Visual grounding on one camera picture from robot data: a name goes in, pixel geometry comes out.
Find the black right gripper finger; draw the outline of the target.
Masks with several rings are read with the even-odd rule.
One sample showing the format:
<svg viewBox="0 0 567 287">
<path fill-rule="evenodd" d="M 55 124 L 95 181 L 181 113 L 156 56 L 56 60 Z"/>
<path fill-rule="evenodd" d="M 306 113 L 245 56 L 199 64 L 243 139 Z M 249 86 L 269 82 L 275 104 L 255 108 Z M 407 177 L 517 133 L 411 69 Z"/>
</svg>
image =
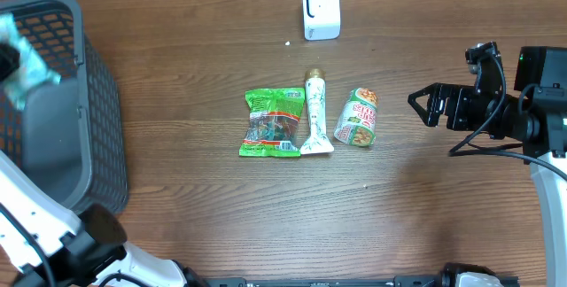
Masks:
<svg viewBox="0 0 567 287">
<path fill-rule="evenodd" d="M 425 107 L 417 102 L 417 99 L 421 97 L 428 97 Z M 426 90 L 420 90 L 414 92 L 408 96 L 408 103 L 416 111 L 425 126 L 438 126 L 439 117 L 443 113 L 443 98 L 439 95 L 438 91 L 433 90 L 432 92 L 428 92 Z"/>
<path fill-rule="evenodd" d="M 419 97 L 425 97 L 425 96 L 431 96 L 434 95 L 435 93 L 440 92 L 441 88 L 444 86 L 443 83 L 440 82 L 436 82 L 433 83 L 423 89 L 420 89 L 416 92 L 411 93 L 408 96 L 408 99 L 418 99 Z"/>
</svg>

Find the green cup noodles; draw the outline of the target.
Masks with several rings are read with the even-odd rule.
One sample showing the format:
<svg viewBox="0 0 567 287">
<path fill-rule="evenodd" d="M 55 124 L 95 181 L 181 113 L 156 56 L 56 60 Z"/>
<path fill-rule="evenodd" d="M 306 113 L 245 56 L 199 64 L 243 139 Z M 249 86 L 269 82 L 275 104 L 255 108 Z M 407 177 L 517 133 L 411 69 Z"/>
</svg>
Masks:
<svg viewBox="0 0 567 287">
<path fill-rule="evenodd" d="M 334 129 L 334 137 L 344 144 L 369 147 L 376 139 L 375 125 L 378 97 L 370 89 L 350 92 Z"/>
</svg>

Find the white conditioner tube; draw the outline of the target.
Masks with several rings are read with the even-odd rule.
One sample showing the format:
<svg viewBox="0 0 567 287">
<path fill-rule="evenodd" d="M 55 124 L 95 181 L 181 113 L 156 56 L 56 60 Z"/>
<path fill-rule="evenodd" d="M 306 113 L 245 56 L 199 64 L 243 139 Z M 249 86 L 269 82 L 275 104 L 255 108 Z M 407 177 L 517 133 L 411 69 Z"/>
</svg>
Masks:
<svg viewBox="0 0 567 287">
<path fill-rule="evenodd" d="M 334 151 L 327 136 L 326 83 L 322 69 L 310 69 L 305 74 L 305 92 L 309 137 L 300 147 L 301 155 L 325 154 Z"/>
</svg>

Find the green snack bag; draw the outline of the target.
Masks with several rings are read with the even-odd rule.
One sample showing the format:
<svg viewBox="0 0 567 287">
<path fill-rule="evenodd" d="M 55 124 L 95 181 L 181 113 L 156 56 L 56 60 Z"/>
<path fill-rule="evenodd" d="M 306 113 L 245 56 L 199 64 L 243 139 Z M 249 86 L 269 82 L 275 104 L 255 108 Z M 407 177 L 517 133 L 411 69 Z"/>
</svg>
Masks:
<svg viewBox="0 0 567 287">
<path fill-rule="evenodd" d="M 249 128 L 241 157 L 297 158 L 296 136 L 305 103 L 304 88 L 253 89 L 245 92 Z"/>
</svg>

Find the teal foil packet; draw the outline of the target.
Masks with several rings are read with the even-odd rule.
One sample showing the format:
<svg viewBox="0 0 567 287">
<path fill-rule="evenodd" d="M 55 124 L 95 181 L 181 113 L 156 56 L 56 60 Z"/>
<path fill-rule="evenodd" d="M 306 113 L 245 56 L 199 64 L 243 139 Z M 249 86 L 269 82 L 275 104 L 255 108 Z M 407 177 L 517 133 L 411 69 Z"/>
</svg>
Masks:
<svg viewBox="0 0 567 287">
<path fill-rule="evenodd" d="M 30 91 L 44 84 L 59 84 L 61 75 L 49 69 L 31 42 L 22 35 L 11 13 L 1 15 L 1 47 L 14 49 L 8 74 L 1 75 L 1 87 L 12 106 L 23 111 Z"/>
</svg>

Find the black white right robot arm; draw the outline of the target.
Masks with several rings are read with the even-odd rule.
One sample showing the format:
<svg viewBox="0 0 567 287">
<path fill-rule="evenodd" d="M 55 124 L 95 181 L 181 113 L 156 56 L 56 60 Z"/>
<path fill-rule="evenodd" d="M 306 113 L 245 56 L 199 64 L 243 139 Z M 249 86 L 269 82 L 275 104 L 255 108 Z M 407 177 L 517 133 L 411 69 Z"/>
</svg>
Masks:
<svg viewBox="0 0 567 287">
<path fill-rule="evenodd" d="M 524 46 L 508 93 L 495 42 L 465 52 L 474 85 L 433 83 L 409 94 L 408 103 L 427 127 L 442 115 L 447 128 L 467 136 L 451 157 L 496 156 L 522 160 L 530 168 L 543 225 L 547 284 L 566 284 L 566 50 Z"/>
</svg>

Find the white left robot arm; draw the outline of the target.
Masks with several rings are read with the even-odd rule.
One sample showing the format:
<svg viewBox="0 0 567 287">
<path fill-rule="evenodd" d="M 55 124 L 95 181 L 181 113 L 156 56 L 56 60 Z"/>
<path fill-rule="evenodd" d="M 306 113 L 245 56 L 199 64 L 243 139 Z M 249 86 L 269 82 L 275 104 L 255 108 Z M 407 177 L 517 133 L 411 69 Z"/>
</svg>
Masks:
<svg viewBox="0 0 567 287">
<path fill-rule="evenodd" d="M 61 82 L 1 100 L 1 245 L 18 286 L 199 286 L 174 260 L 130 243 L 118 88 L 88 43 L 42 45 Z"/>
</svg>

